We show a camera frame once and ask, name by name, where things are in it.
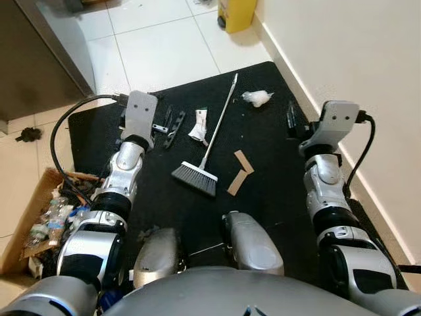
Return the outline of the grey broom with silver handle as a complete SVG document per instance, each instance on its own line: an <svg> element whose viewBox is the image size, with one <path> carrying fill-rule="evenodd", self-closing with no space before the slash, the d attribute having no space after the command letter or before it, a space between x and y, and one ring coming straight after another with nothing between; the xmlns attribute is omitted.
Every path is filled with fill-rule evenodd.
<svg viewBox="0 0 421 316"><path fill-rule="evenodd" d="M199 166L195 166L191 163L188 163L187 161L184 161L180 166L178 166L177 169L174 169L171 174L175 180L179 180L184 184L187 184L187 186L195 188L199 192L203 192L212 198L216 196L216 185L218 182L218 177L211 174L210 172L207 172L205 169L207 168L207 162L209 160L214 141L216 141L216 138L219 135L222 121L224 120L226 111L228 110L228 105L231 103L232 96L234 95L235 87L238 83L238 78L239 74L235 73L234 81L232 81L228 96L226 97L226 101L223 105L222 111L220 112L217 124L214 127L212 138L210 139L210 142L207 146L207 150L205 150L201 164Z"/></svg>

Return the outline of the large black floor mat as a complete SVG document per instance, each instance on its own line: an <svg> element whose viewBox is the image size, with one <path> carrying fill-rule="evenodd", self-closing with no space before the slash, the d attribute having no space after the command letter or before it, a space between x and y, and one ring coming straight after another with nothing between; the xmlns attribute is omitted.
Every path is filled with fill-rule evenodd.
<svg viewBox="0 0 421 316"><path fill-rule="evenodd" d="M207 108L208 130L213 132L220 112L238 73L231 103L220 135L207 162L207 171L218 177L215 197L210 197L172 177L184 161L198 165L205 147L187 133L195 124L195 110ZM274 93L261 108L244 101L241 94L266 90ZM318 233L307 210L304 183L306 160L298 141L287 139L287 105L297 101L274 63L211 76L155 93L159 100L155 122L165 123L166 108L172 116L186 117L174 145L164 148L157 138L143 157L137 193L127 217L128 232L120 252L120 266L130 270L143 241L139 232L157 225L175 228L187 267L235 266L224 243L222 216L230 211L250 214L270 235L280 251L287 277L338 292L341 281L325 268L324 253L318 247ZM242 150L255 171L241 185L236 196L228 188L241 170L234 153Z"/></svg>

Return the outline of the black toothed plastic strip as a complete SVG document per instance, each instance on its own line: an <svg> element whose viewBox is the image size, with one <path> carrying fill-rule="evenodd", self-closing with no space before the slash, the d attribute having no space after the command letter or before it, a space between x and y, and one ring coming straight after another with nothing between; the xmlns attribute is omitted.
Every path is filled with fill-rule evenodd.
<svg viewBox="0 0 421 316"><path fill-rule="evenodd" d="M168 127L168 132L166 133L166 138L164 141L165 149L169 149L172 147L172 145L174 145L176 135L178 134L178 131L180 130L180 127L184 122L185 117L185 111L180 111L177 115L174 115L174 120L172 121L172 124Z"/></svg>

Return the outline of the squeezed white tube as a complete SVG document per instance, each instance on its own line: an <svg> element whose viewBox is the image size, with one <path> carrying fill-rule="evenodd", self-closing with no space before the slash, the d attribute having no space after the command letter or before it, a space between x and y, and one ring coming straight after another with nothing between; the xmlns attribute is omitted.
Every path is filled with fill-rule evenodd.
<svg viewBox="0 0 421 316"><path fill-rule="evenodd" d="M195 124L187 135L196 142L208 146L207 142L207 108L195 110Z"/></svg>

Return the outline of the crumpled white plastic wrapper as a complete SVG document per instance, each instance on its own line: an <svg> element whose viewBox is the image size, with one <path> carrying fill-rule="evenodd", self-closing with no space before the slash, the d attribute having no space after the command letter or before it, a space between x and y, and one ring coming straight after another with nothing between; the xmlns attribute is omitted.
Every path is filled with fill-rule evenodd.
<svg viewBox="0 0 421 316"><path fill-rule="evenodd" d="M249 102L254 108L261 108L265 103L271 100L274 93L270 93L266 90L259 90L256 92L244 92L241 94L241 98L244 101Z"/></svg>

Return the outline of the folded brown cardboard strip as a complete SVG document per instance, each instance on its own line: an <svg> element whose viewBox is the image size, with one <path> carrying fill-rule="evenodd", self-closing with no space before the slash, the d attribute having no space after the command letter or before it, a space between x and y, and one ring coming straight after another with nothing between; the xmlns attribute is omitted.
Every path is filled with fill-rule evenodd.
<svg viewBox="0 0 421 316"><path fill-rule="evenodd" d="M247 160L242 150L235 151L234 155L235 157L237 157L238 162L241 163L241 170L237 173L237 175L235 176L234 180L228 188L228 193L231 196L237 195L238 190L240 190L241 186L243 185L243 182L250 174L252 174L255 171L255 169L250 164L249 160Z"/></svg>

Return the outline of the yellow bin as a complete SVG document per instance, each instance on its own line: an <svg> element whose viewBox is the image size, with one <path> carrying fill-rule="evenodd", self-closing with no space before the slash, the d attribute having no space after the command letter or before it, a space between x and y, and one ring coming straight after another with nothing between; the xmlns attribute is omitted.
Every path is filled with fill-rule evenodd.
<svg viewBox="0 0 421 316"><path fill-rule="evenodd" d="M226 33L249 29L259 0L218 0L217 24Z"/></svg>

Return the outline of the silver robot right leg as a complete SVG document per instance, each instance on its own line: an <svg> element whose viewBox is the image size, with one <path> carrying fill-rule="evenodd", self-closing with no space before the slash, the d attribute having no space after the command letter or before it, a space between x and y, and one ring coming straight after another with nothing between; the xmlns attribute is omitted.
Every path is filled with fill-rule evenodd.
<svg viewBox="0 0 421 316"><path fill-rule="evenodd" d="M247 213L230 211L222 216L224 243L239 270L285 274L280 251L265 229Z"/></svg>

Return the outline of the silver robot leg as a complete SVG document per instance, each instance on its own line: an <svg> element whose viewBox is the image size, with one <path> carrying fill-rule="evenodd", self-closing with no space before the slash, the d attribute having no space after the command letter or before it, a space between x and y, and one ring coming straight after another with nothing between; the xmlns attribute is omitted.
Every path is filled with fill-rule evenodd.
<svg viewBox="0 0 421 316"><path fill-rule="evenodd" d="M265 229L247 213L230 211L222 216L224 243L239 270L285 274L280 251Z"/></svg>
<svg viewBox="0 0 421 316"><path fill-rule="evenodd" d="M153 232L139 250L133 267L133 286L139 289L182 268L180 235L175 228Z"/></svg>

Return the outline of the silver robot left leg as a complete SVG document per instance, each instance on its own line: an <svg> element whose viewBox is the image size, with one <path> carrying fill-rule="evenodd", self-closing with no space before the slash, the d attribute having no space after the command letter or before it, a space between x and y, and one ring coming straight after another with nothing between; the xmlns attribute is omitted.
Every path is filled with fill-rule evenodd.
<svg viewBox="0 0 421 316"><path fill-rule="evenodd" d="M180 235L175 228L153 232L139 250L133 267L133 286L139 289L182 268Z"/></svg>

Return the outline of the dark brown cabinet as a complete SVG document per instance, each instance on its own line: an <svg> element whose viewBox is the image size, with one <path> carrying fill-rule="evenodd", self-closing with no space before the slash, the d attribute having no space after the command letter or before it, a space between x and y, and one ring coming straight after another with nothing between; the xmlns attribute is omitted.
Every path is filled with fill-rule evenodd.
<svg viewBox="0 0 421 316"><path fill-rule="evenodd" d="M0 0L0 136L95 92L82 0Z"/></svg>

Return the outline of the cardboard box of rubbish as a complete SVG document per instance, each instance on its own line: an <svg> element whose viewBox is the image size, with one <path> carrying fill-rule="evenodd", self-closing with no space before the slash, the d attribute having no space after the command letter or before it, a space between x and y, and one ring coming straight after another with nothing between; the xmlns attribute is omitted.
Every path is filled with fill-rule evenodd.
<svg viewBox="0 0 421 316"><path fill-rule="evenodd" d="M0 261L0 277L21 275L27 270L27 262L23 260L23 252L30 229L43 214L53 196L54 189L62 183L62 176L54 167L44 170L29 204L19 217L17 228L11 237L8 247L3 251Z"/></svg>

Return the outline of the grey robot torso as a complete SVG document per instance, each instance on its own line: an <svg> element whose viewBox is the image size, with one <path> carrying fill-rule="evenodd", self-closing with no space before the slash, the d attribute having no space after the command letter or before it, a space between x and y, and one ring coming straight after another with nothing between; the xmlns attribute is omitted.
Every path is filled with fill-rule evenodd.
<svg viewBox="0 0 421 316"><path fill-rule="evenodd" d="M148 283L103 316L377 316L323 289L256 271L205 267Z"/></svg>

